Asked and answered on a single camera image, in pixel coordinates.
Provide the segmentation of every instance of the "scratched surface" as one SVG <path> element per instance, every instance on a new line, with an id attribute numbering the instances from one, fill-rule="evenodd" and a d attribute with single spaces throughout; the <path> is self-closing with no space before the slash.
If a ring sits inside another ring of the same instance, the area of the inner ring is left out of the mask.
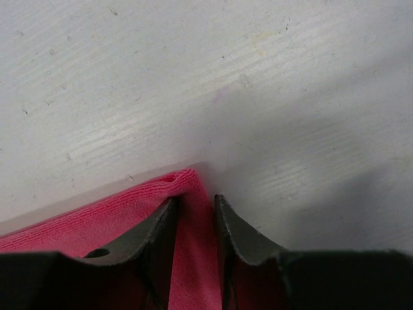
<path id="1" fill-rule="evenodd" d="M 286 247 L 413 247 L 412 1 L 0 6 L 0 233 L 195 167 Z"/>

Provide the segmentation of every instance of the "folded cloth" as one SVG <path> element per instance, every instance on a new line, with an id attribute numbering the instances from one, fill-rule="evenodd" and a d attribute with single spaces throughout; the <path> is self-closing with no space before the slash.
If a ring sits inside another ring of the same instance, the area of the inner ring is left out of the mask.
<path id="1" fill-rule="evenodd" d="M 172 172 L 80 209 L 0 238 L 0 251 L 58 250 L 84 256 L 181 197 L 169 309 L 220 309 L 213 210 L 192 169 Z"/>

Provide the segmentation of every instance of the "screw hole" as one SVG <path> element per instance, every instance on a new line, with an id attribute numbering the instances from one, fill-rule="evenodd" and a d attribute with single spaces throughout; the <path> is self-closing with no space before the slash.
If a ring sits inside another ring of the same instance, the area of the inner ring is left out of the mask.
<path id="1" fill-rule="evenodd" d="M 93 250 L 92 252 L 89 252 L 85 258 L 95 258 L 95 257 L 102 257 L 110 254 L 110 251 L 108 249 L 96 249 Z"/>

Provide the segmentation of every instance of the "gray surface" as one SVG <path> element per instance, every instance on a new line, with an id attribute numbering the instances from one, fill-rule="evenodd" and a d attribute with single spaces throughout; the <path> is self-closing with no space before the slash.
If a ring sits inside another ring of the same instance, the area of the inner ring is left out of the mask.
<path id="1" fill-rule="evenodd" d="M 412 248 L 411 1 L 1 8 L 2 233 L 193 166 L 285 247 Z"/>

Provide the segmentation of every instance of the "red cloth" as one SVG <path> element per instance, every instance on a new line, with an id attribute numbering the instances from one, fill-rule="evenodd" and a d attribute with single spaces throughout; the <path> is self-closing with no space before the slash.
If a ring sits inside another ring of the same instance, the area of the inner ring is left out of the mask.
<path id="1" fill-rule="evenodd" d="M 0 251 L 58 250 L 84 256 L 145 219 L 167 197 L 182 197 L 170 309 L 220 309 L 213 210 L 194 170 L 166 174 L 0 238 Z"/>

